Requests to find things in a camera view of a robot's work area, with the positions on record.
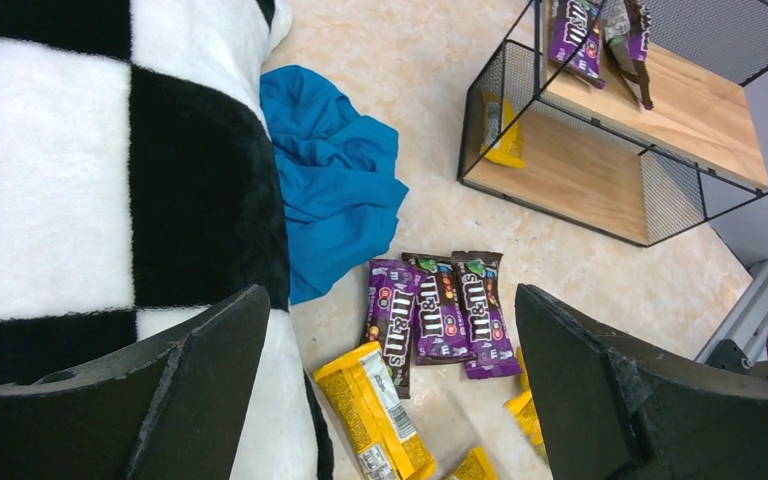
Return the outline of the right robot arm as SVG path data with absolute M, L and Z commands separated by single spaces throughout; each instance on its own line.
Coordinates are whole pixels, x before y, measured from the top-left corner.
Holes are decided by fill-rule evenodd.
M 704 364 L 730 373 L 768 381 L 768 334 L 763 349 L 756 360 L 752 360 L 738 344 L 731 339 L 719 341 L 705 358 Z

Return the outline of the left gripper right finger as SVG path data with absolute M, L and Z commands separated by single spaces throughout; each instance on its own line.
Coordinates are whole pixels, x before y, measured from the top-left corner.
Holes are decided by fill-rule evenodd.
M 515 315 L 556 479 L 768 479 L 768 380 L 694 362 L 522 284 Z

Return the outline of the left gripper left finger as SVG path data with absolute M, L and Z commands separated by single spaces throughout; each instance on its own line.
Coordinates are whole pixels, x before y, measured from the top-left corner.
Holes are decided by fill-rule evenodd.
M 29 385 L 0 385 L 0 479 L 226 479 L 270 317 L 251 286 Z

